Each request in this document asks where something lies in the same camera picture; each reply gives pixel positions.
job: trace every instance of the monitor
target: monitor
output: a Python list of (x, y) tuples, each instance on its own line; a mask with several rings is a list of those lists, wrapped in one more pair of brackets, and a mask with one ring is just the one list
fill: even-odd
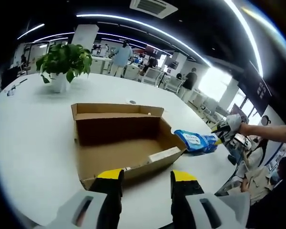
[(155, 59), (159, 59), (162, 54), (161, 51), (154, 49), (153, 47), (148, 46), (148, 45), (146, 46), (144, 53), (149, 56), (154, 57)]
[(251, 62), (240, 78), (238, 87), (245, 93), (257, 112), (262, 116), (269, 105), (271, 92)]
[(172, 69), (176, 69), (176, 68), (178, 67), (179, 62), (173, 60), (173, 59), (170, 58), (170, 57), (167, 57), (164, 64), (165, 64), (167, 67), (170, 67), (170, 68), (172, 68)]

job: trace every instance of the man in blue shirt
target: man in blue shirt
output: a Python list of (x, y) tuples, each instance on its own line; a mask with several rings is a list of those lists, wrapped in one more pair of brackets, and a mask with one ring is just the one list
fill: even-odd
[(116, 56), (110, 69), (110, 75), (121, 77), (128, 59), (133, 57), (133, 50), (129, 46), (129, 40), (124, 40), (123, 46), (115, 49), (113, 54), (116, 54)]

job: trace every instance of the round white table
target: round white table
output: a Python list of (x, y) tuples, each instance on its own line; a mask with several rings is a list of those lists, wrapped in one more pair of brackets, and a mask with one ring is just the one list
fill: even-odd
[[(25, 78), (8, 97), (7, 90)], [(0, 181), (11, 204), (40, 225), (50, 223), (59, 206), (83, 189), (76, 170), (71, 104), (129, 100), (163, 107), (172, 131), (211, 132), (175, 94), (127, 79), (83, 75), (65, 94), (53, 94), (37, 74), (11, 83), (0, 94)], [(220, 145), (211, 154), (183, 155), (164, 172), (124, 190), (119, 228), (156, 229), (171, 223), (170, 171), (189, 172), (205, 192), (215, 193), (235, 170), (228, 154)]]

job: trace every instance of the computer screen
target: computer screen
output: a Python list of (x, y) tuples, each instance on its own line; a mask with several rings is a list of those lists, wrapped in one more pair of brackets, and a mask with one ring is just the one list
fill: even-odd
[(176, 69), (178, 67), (178, 64), (179, 62), (173, 60), (172, 58), (170, 57), (167, 57), (165, 63), (164, 63), (166, 66), (172, 68), (172, 69)]
[(144, 53), (149, 56), (154, 57), (155, 59), (159, 59), (162, 54), (161, 51), (154, 49), (153, 47), (148, 46), (148, 45), (146, 46)]

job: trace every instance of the robotic hand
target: robotic hand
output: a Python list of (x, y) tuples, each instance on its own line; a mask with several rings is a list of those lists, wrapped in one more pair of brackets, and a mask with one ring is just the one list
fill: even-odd
[[(77, 192), (59, 208), (54, 221), (35, 229), (117, 229), (122, 212), (123, 178), (122, 169), (101, 173), (89, 191)], [(204, 193), (196, 177), (173, 170), (171, 198), (173, 222), (165, 228), (245, 228), (250, 209), (248, 192), (216, 197)]]
[(212, 133), (216, 134), (220, 143), (231, 141), (238, 133), (242, 122), (246, 122), (244, 117), (239, 114), (233, 114), (227, 117), (226, 121), (219, 122), (213, 129)]

